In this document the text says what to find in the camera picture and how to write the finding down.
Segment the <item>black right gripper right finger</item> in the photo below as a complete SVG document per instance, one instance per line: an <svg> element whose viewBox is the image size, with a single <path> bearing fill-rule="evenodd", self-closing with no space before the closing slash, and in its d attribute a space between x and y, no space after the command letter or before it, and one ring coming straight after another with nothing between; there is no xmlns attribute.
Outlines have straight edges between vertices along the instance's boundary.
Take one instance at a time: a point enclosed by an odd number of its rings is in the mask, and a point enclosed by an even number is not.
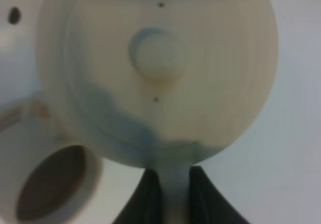
<svg viewBox="0 0 321 224"><path fill-rule="evenodd" d="M249 224L218 191L200 166L189 171L190 223Z"/></svg>

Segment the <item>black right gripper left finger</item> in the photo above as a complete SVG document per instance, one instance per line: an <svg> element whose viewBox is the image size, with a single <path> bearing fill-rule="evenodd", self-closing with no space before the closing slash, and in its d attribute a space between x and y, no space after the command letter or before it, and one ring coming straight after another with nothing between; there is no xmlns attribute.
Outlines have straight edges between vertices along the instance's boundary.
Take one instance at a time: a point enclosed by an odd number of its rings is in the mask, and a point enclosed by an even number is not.
<svg viewBox="0 0 321 224"><path fill-rule="evenodd" d="M157 173L146 169L140 182L114 223L163 223L163 198Z"/></svg>

